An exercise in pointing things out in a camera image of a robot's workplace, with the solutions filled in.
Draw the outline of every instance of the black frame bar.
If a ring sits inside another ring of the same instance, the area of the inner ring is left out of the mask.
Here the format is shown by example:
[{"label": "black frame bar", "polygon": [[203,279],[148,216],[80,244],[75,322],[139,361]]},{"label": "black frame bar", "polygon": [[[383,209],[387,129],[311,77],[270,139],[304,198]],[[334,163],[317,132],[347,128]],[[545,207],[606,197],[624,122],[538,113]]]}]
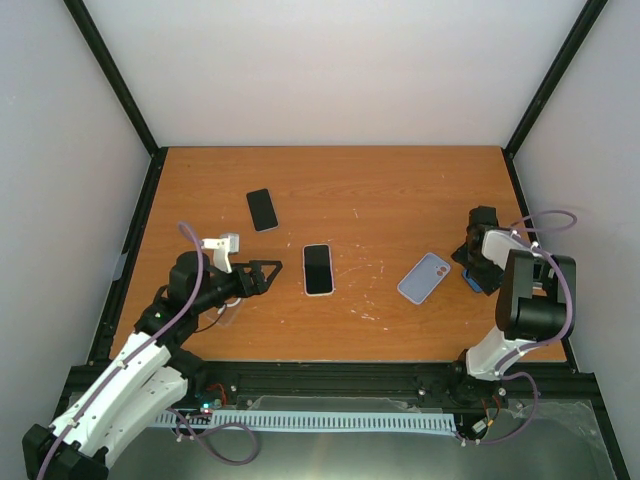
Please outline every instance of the black frame bar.
[{"label": "black frame bar", "polygon": [[[110,362],[113,338],[168,152],[166,147],[159,148],[155,142],[84,2],[64,2],[149,152],[151,162],[123,246],[122,252],[127,257],[122,275],[113,281],[109,289],[87,365],[71,368],[56,409],[56,416],[68,408],[72,396],[86,391]],[[502,150],[523,216],[529,214],[529,209],[515,169],[514,158],[606,3],[607,0],[587,0],[509,143]],[[531,235],[531,239],[536,239],[535,234]],[[519,363],[518,369],[536,378],[545,399],[589,401],[596,414],[617,477],[630,478],[595,376],[578,372],[569,341],[563,341],[563,346],[567,362]],[[482,409],[478,406],[460,407],[442,395],[442,381],[447,378],[448,368],[447,363],[438,362],[207,362],[207,378],[215,378],[215,381],[229,387],[227,392],[230,401],[239,408],[246,407],[248,400],[254,401],[264,395],[360,396],[402,400],[422,408],[440,408],[458,416],[482,414]],[[513,398],[532,396],[530,386],[524,380],[509,383],[508,389],[509,396]],[[420,395],[421,390],[427,393]],[[197,399],[185,398],[178,407],[197,408],[199,404]]]}]

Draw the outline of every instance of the wooden tabletop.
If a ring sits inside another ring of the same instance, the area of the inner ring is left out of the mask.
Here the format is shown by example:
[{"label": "wooden tabletop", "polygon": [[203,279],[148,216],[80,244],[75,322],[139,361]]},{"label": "wooden tabletop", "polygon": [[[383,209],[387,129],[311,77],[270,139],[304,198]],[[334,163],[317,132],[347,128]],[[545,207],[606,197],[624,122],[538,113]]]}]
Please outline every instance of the wooden tabletop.
[{"label": "wooden tabletop", "polygon": [[[256,233],[246,193],[268,188],[280,226]],[[476,294],[450,259],[469,210],[519,218],[498,147],[171,148],[118,327],[115,354],[166,284],[176,257],[201,238],[240,234],[232,261],[281,260],[262,296],[229,309],[185,348],[207,360],[451,361],[495,324],[497,294]],[[336,290],[303,292],[302,248],[331,245]],[[452,270],[422,305],[396,290],[427,252]],[[209,319],[201,316],[200,326]],[[527,360],[564,360],[552,346]]]}]

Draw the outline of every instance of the black smartphone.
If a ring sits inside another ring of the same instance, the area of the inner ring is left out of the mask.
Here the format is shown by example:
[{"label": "black smartphone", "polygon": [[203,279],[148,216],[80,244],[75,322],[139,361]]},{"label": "black smartphone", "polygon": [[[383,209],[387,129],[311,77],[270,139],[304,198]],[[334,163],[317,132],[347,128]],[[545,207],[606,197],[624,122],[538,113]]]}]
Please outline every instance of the black smartphone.
[{"label": "black smartphone", "polygon": [[331,295],[333,271],[329,245],[307,245],[302,249],[304,291],[307,295]]},{"label": "black smartphone", "polygon": [[263,188],[247,193],[247,203],[249,203],[253,228],[256,232],[266,232],[278,226],[278,217],[276,217],[269,190]]}]

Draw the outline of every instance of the white ventilation strip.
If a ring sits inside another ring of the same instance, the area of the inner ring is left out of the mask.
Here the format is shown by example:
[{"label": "white ventilation strip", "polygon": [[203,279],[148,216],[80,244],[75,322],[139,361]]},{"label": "white ventilation strip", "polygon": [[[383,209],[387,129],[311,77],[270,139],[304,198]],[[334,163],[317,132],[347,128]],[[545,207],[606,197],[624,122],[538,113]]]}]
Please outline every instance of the white ventilation strip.
[{"label": "white ventilation strip", "polygon": [[[217,410],[208,418],[190,419],[193,428],[242,423],[256,432],[400,432],[453,435],[450,413],[352,413]],[[163,413],[152,427],[175,427],[176,417]]]}]

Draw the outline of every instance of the white wall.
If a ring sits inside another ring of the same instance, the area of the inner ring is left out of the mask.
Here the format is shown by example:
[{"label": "white wall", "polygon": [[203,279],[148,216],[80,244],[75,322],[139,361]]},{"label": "white wall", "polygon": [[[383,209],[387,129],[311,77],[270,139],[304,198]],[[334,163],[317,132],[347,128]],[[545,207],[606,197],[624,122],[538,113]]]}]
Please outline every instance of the white wall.
[{"label": "white wall", "polygon": [[62,1],[0,15],[0,477],[86,360],[148,156]]},{"label": "white wall", "polygon": [[595,371],[632,478],[640,478],[640,3],[609,2],[516,157],[532,211],[578,225],[543,236],[578,264],[571,338]]},{"label": "white wall", "polygon": [[584,0],[86,3],[162,145],[504,145]]}]

